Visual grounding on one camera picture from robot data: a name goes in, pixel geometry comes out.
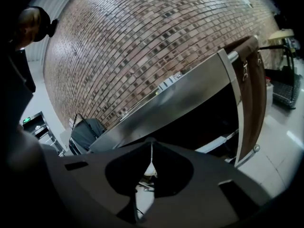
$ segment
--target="white floor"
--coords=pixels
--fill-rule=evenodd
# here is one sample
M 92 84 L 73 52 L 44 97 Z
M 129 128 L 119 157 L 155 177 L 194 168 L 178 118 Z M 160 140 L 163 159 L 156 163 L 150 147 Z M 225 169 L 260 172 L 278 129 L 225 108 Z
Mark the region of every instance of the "white floor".
M 304 76 L 304 65 L 295 60 L 297 74 Z M 286 111 L 272 105 L 257 144 L 261 149 L 239 170 L 261 184 L 275 197 L 285 190 L 304 154 L 304 80 L 296 109 Z

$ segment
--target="white object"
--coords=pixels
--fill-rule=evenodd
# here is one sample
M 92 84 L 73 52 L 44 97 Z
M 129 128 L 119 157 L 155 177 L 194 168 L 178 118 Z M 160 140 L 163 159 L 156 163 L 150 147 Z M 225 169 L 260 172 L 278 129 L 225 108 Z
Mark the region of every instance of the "white object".
M 273 101 L 273 92 L 274 92 L 274 86 L 271 84 L 270 86 L 266 86 L 266 110 L 265 110 L 265 116 L 267 116 L 270 112 L 272 101 Z

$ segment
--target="wall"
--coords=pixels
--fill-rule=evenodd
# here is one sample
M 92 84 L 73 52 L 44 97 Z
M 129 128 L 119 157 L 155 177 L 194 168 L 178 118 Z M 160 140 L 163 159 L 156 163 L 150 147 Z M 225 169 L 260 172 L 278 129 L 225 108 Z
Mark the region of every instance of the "wall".
M 57 117 L 55 110 L 51 104 L 51 101 L 48 97 L 47 89 L 43 79 L 42 66 L 40 65 L 39 61 L 29 62 L 28 66 L 36 85 L 36 92 L 34 93 L 33 98 L 25 109 L 21 117 L 21 121 L 29 116 L 33 116 L 38 112 L 42 111 L 52 133 L 57 138 L 59 143 L 64 146 L 59 135 L 65 129 L 59 118 Z
M 79 112 L 106 127 L 164 79 L 225 45 L 278 27 L 268 0 L 71 0 L 50 40 L 47 91 L 63 125 Z M 278 53 L 262 51 L 266 67 Z

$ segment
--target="person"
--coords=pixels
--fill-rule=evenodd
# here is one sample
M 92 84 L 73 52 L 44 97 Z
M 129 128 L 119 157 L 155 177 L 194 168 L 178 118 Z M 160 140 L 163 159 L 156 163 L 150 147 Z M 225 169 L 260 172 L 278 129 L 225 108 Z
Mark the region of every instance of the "person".
M 43 8 L 27 7 L 17 18 L 9 43 L 17 51 L 32 42 L 41 41 L 46 35 L 52 37 L 57 23 L 57 19 L 50 23 L 50 17 Z

